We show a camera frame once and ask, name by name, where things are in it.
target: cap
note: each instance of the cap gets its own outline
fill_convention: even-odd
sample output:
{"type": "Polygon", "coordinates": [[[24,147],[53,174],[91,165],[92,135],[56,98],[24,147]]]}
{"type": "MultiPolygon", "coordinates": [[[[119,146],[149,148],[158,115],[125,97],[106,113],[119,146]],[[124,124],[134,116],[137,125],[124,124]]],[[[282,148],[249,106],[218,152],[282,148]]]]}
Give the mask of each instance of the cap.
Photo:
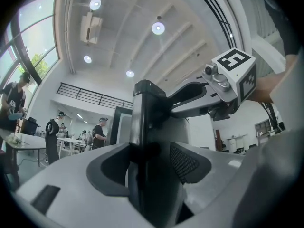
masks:
{"type": "Polygon", "coordinates": [[[108,121],[108,119],[107,119],[107,118],[102,117],[102,118],[100,118],[100,119],[99,119],[99,121],[100,121],[100,122],[101,122],[101,121],[103,121],[103,122],[104,122],[104,121],[108,121]]]}
{"type": "Polygon", "coordinates": [[[27,83],[30,82],[30,74],[29,74],[29,72],[27,72],[27,71],[23,72],[23,74],[21,74],[20,77],[22,77],[25,82],[27,82],[27,83]]]}
{"type": "Polygon", "coordinates": [[[59,112],[58,116],[66,116],[64,112],[59,112]]]}

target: window frame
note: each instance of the window frame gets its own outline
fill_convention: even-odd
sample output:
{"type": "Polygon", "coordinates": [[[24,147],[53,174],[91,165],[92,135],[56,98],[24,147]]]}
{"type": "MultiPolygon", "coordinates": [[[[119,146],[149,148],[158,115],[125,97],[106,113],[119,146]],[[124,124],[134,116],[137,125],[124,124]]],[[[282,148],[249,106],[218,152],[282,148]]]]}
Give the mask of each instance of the window frame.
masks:
{"type": "Polygon", "coordinates": [[[44,79],[44,77],[49,73],[51,68],[60,59],[59,53],[58,53],[58,48],[57,48],[56,36],[55,36],[55,8],[56,8],[56,2],[57,2],[57,0],[54,0],[51,15],[48,15],[45,18],[34,22],[33,24],[24,28],[22,31],[20,31],[20,27],[19,27],[19,10],[15,14],[15,16],[12,18],[11,22],[8,24],[7,29],[10,29],[10,31],[11,31],[12,39],[10,41],[8,41],[9,37],[8,37],[7,29],[6,29],[5,32],[4,32],[4,36],[2,38],[4,43],[2,44],[3,46],[0,49],[0,57],[2,57],[3,54],[8,50],[8,48],[12,46],[13,52],[16,55],[16,60],[13,63],[13,65],[11,66],[11,68],[9,69],[9,71],[7,72],[7,74],[3,77],[2,82],[0,82],[1,89],[4,88],[4,86],[6,85],[7,81],[11,77],[12,73],[15,71],[18,64],[21,64],[22,67],[31,74],[31,76],[33,77],[33,79],[35,80],[37,85],[39,86],[41,84],[42,80],[44,79]],[[39,59],[39,61],[37,61],[36,64],[33,65],[31,60],[29,59],[29,56],[27,55],[27,52],[26,52],[25,45],[24,45],[21,34],[24,31],[26,31],[27,29],[31,28],[32,26],[34,26],[34,25],[36,25],[36,24],[38,24],[38,23],[40,23],[40,22],[42,22],[45,19],[48,19],[50,17],[53,17],[52,18],[52,28],[53,28],[53,37],[54,37],[55,45],[51,49],[49,49],[47,52],[45,52],[45,54],[39,59]],[[35,68],[53,49],[56,50],[57,60],[52,65],[50,65],[49,70],[42,77],[40,77],[35,68]]]}

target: white table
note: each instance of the white table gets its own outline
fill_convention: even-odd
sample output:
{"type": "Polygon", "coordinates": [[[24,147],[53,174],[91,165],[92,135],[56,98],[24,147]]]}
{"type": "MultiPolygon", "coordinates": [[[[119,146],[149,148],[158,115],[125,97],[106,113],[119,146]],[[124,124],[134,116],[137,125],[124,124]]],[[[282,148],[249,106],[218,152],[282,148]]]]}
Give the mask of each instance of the white table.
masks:
{"type": "Polygon", "coordinates": [[[19,186],[19,176],[18,176],[18,166],[17,166],[17,151],[22,150],[38,150],[38,166],[40,166],[40,150],[46,148],[45,139],[37,136],[27,135],[23,133],[14,133],[20,140],[21,143],[16,144],[7,141],[7,137],[14,132],[0,129],[1,138],[12,147],[13,152],[13,177],[15,179],[16,185],[19,186]]]}
{"type": "Polygon", "coordinates": [[[77,139],[70,139],[70,138],[66,138],[66,139],[65,138],[58,138],[58,139],[61,140],[61,145],[60,145],[60,150],[59,150],[59,158],[60,158],[61,151],[69,152],[69,155],[72,155],[73,154],[72,149],[74,148],[74,144],[75,143],[81,143],[81,140],[77,140],[77,139]],[[69,150],[66,150],[66,149],[63,148],[63,142],[71,143],[69,150]]]}

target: human arm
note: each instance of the human arm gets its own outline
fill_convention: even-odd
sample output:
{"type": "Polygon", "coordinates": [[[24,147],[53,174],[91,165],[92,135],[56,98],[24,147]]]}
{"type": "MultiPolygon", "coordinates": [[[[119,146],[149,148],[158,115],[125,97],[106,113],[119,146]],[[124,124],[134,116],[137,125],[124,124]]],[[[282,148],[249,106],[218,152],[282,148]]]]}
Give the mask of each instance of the human arm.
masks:
{"type": "Polygon", "coordinates": [[[3,93],[2,99],[1,99],[1,104],[2,104],[3,109],[5,109],[5,110],[8,110],[10,108],[9,104],[7,103],[7,99],[8,99],[8,96],[5,93],[3,93]]]}
{"type": "Polygon", "coordinates": [[[8,94],[9,94],[10,90],[11,90],[11,84],[7,84],[5,86],[5,88],[2,90],[1,104],[5,110],[9,110],[9,108],[10,108],[9,104],[7,103],[8,94]]]}
{"type": "Polygon", "coordinates": [[[20,106],[19,106],[19,109],[18,109],[18,111],[19,111],[20,113],[24,114],[24,115],[26,114],[26,112],[25,112],[24,109],[23,109],[23,108],[24,108],[24,104],[25,104],[25,99],[26,99],[26,98],[25,98],[25,95],[24,95],[24,99],[21,100],[21,103],[20,103],[20,106]]]}
{"type": "Polygon", "coordinates": [[[287,55],[286,57],[286,69],[284,72],[276,75],[266,76],[263,78],[258,78],[256,80],[256,89],[248,97],[248,100],[264,102],[264,103],[273,103],[270,98],[270,93],[273,89],[285,78],[285,75],[293,68],[298,55],[287,55]]]}
{"type": "Polygon", "coordinates": [[[106,137],[103,137],[103,136],[101,136],[101,135],[99,135],[99,134],[96,134],[95,137],[96,137],[97,139],[99,139],[99,140],[106,140],[106,137]]]}

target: ceiling beam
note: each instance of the ceiling beam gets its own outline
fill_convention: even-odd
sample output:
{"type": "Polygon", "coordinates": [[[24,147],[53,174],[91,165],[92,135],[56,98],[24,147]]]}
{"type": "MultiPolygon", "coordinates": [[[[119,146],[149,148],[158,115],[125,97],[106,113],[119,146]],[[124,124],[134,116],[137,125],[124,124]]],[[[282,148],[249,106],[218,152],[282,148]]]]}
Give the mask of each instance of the ceiling beam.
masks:
{"type": "MultiPolygon", "coordinates": [[[[169,9],[171,7],[172,7],[172,5],[168,3],[159,13],[157,13],[157,16],[163,17],[169,11],[169,9]]],[[[148,26],[147,29],[145,30],[145,32],[142,34],[142,37],[139,39],[137,46],[134,48],[133,53],[131,54],[131,57],[130,57],[130,62],[128,63],[128,65],[126,67],[126,70],[131,68],[131,65],[133,64],[134,60],[136,59],[136,57],[139,53],[139,50],[142,48],[145,40],[147,39],[147,37],[150,35],[151,32],[152,32],[151,27],[148,26]]]]}
{"type": "Polygon", "coordinates": [[[113,57],[114,57],[114,54],[115,54],[116,45],[117,45],[117,42],[119,41],[120,36],[121,36],[121,34],[122,34],[122,32],[123,32],[124,25],[125,25],[126,21],[128,20],[130,14],[131,14],[131,12],[132,12],[132,10],[133,10],[134,7],[136,6],[137,1],[138,1],[138,0],[131,0],[131,1],[129,1],[130,5],[129,5],[129,7],[128,7],[128,10],[127,10],[127,12],[126,12],[126,14],[125,14],[125,16],[124,16],[124,18],[123,18],[123,21],[122,21],[122,23],[121,23],[121,25],[120,25],[120,27],[119,27],[119,30],[118,30],[118,32],[117,32],[117,35],[116,35],[115,44],[114,44],[114,46],[113,46],[113,54],[112,54],[112,57],[111,57],[111,61],[110,61],[110,64],[109,64],[109,68],[111,68],[111,66],[112,66],[112,60],[113,60],[113,57]]]}
{"type": "Polygon", "coordinates": [[[166,50],[177,40],[178,37],[180,37],[189,27],[191,24],[189,22],[186,22],[182,25],[174,34],[173,36],[167,41],[166,44],[164,44],[159,52],[150,60],[148,63],[148,66],[145,68],[144,72],[142,73],[141,78],[144,79],[147,75],[147,73],[153,68],[157,60],[166,52],[166,50]]]}
{"type": "Polygon", "coordinates": [[[205,40],[201,40],[198,44],[196,44],[193,48],[191,48],[188,52],[183,54],[180,58],[176,60],[175,63],[172,64],[171,67],[169,67],[156,81],[155,84],[159,84],[160,81],[162,81],[167,75],[169,75],[175,68],[177,68],[178,65],[183,63],[188,57],[190,57],[194,52],[196,52],[198,49],[200,49],[202,46],[206,45],[205,40]]]}
{"type": "Polygon", "coordinates": [[[195,73],[197,73],[197,72],[199,72],[199,71],[202,71],[202,67],[203,67],[203,65],[199,65],[199,66],[195,67],[195,68],[194,68],[193,70],[191,70],[189,73],[187,73],[186,75],[184,75],[181,79],[177,80],[177,81],[175,82],[175,84],[174,84],[172,87],[170,87],[170,88],[165,88],[165,91],[170,92],[170,91],[173,90],[176,86],[178,86],[181,82],[183,82],[185,79],[191,77],[193,74],[195,74],[195,73]]]}

